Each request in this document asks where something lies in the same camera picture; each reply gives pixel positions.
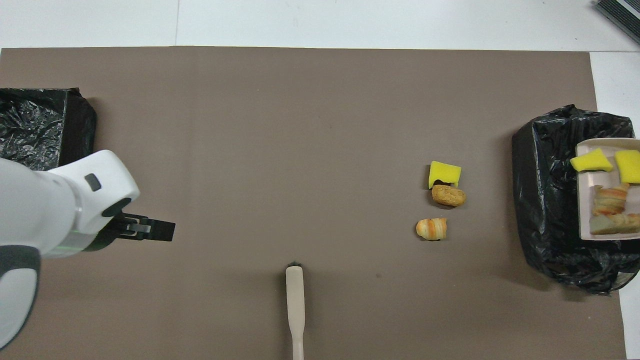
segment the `yellow sponge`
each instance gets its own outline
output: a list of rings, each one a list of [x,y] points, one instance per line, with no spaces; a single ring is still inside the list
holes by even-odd
[[[585,155],[577,156],[569,160],[569,162],[576,171],[604,170],[608,172],[613,170],[613,165],[604,156],[601,148],[589,151]]]
[[[440,180],[443,183],[451,183],[453,186],[458,187],[460,172],[462,172],[462,168],[456,165],[432,161],[431,169],[429,170],[429,189],[433,187],[433,183],[436,180]]]
[[[621,183],[640,184],[640,152],[638,150],[616,151],[614,155]]]

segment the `white tray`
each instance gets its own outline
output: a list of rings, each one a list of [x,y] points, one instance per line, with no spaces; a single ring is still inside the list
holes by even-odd
[[[613,164],[613,170],[606,171],[583,171],[578,173],[578,204],[580,207],[580,237],[583,240],[630,240],[640,238],[640,233],[633,234],[611,234],[592,235],[589,233],[589,219],[591,218],[591,207],[593,206],[593,196],[595,185],[602,185],[605,188],[612,188],[620,184],[620,173],[614,159],[614,153],[620,150],[639,150],[640,140],[633,138],[598,138],[584,140],[579,143],[575,152],[578,156],[589,151],[601,148],[607,159]],[[627,195],[625,213],[640,213],[640,185],[630,184]]]

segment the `food scrap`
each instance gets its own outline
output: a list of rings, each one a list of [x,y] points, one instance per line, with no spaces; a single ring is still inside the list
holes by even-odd
[[[623,183],[640,184],[640,151],[616,151],[614,158],[618,164],[618,170],[620,170],[620,181]]]
[[[628,183],[614,188],[594,186],[593,215],[589,219],[592,235],[640,233],[640,214],[623,214],[627,203]]]
[[[418,221],[415,232],[425,240],[441,240],[447,237],[446,218],[426,218]]]
[[[640,214],[598,215],[589,219],[592,235],[640,233]]]
[[[467,194],[464,191],[447,185],[434,185],[431,189],[431,196],[435,202],[449,206],[460,206],[467,199]]]
[[[440,180],[443,183],[451,183],[453,186],[458,187],[461,172],[462,168],[456,165],[432,161],[429,169],[429,189],[433,187],[433,183],[436,180]]]
[[[576,156],[569,160],[573,168],[580,171],[604,170],[609,172],[613,170],[613,165],[602,152],[601,148],[589,151],[584,155]]]
[[[625,210],[628,183],[621,183],[614,188],[603,188],[602,185],[594,186],[595,196],[593,197],[593,216],[620,214]]]

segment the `bread roll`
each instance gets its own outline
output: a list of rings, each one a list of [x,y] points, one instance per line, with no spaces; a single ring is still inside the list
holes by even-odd
[[[431,196],[435,202],[449,206],[460,206],[467,200],[464,191],[447,185],[434,185]]]

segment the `croissant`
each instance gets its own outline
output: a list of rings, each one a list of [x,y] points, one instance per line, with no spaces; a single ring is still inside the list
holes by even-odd
[[[593,235],[640,233],[640,214],[598,215],[589,220]]]
[[[627,202],[628,183],[621,183],[615,188],[594,186],[596,194],[593,198],[593,216],[620,214],[625,210]]]
[[[446,218],[426,218],[418,221],[415,232],[425,240],[440,240],[447,237]]]

